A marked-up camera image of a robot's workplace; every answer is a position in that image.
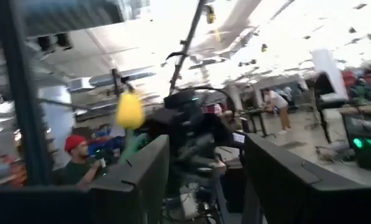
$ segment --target air duct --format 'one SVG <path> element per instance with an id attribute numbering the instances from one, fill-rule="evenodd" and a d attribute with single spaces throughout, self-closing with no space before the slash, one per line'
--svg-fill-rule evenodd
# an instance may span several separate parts
<path id="1" fill-rule="evenodd" d="M 129 77 L 129 81 L 140 78 L 147 78 L 156 75 L 153 66 L 137 68 L 120 72 L 123 77 Z M 96 77 L 76 78 L 69 82 L 69 91 L 71 93 L 84 93 L 94 88 L 113 85 L 112 74 L 98 75 Z"/>
<path id="2" fill-rule="evenodd" d="M 21 0 L 28 36 L 61 34 L 123 22 L 119 1 Z"/>

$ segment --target dark shirt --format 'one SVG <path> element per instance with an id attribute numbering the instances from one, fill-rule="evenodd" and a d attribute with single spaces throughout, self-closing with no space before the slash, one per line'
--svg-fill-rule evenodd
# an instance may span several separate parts
<path id="1" fill-rule="evenodd" d="M 85 162 L 84 164 L 77 164 L 70 161 L 64 168 L 62 184 L 64 185 L 75 185 L 77 184 L 90 170 L 93 163 L 91 161 Z"/>

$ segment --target person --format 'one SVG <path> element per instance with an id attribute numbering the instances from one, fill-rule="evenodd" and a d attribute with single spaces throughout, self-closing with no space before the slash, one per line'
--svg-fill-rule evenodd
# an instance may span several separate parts
<path id="1" fill-rule="evenodd" d="M 62 184 L 86 185 L 98 176 L 101 162 L 91 162 L 88 159 L 86 138 L 72 134 L 65 141 L 65 151 L 69 153 L 71 160 L 64 168 Z"/>
<path id="2" fill-rule="evenodd" d="M 285 134 L 287 130 L 290 130 L 290 120 L 288 117 L 288 103 L 275 91 L 269 88 L 263 89 L 264 93 L 264 108 L 267 111 L 273 111 L 275 107 L 279 109 L 280 122 L 282 124 L 282 130 L 278 134 Z"/>

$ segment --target white pillar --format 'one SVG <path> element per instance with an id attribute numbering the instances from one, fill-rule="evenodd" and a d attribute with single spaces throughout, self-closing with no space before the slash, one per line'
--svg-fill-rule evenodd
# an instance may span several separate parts
<path id="1" fill-rule="evenodd" d="M 66 86 L 49 86 L 39 89 L 39 97 L 47 100 L 62 103 L 71 103 L 71 95 Z M 55 169 L 65 166 L 69 160 L 69 155 L 64 151 L 65 140 L 71 134 L 72 127 L 75 125 L 75 117 L 72 108 L 67 106 L 42 103 L 44 109 L 44 120 L 51 129 L 54 138 L 54 147 L 58 149 L 55 155 Z"/>
<path id="2" fill-rule="evenodd" d="M 232 98 L 232 100 L 234 101 L 234 104 L 235 104 L 235 109 L 236 110 L 243 110 L 243 106 L 242 106 L 242 100 L 240 98 L 240 94 L 239 94 L 239 89 L 238 87 L 234 86 L 234 85 L 231 85 L 231 86 L 227 86 L 227 92 L 228 92 L 228 95 Z"/>
<path id="3" fill-rule="evenodd" d="M 316 49 L 311 52 L 315 72 L 326 72 L 334 91 L 344 99 L 348 100 L 346 87 L 341 71 L 337 67 L 332 53 L 328 49 Z"/>

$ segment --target red beanie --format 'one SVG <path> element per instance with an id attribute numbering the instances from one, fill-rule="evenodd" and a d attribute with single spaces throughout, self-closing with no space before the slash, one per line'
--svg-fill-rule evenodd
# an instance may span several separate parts
<path id="1" fill-rule="evenodd" d="M 85 137 L 77 134 L 72 134 L 65 141 L 65 151 L 70 152 L 72 149 L 74 149 L 76 146 L 84 141 L 86 141 Z"/>

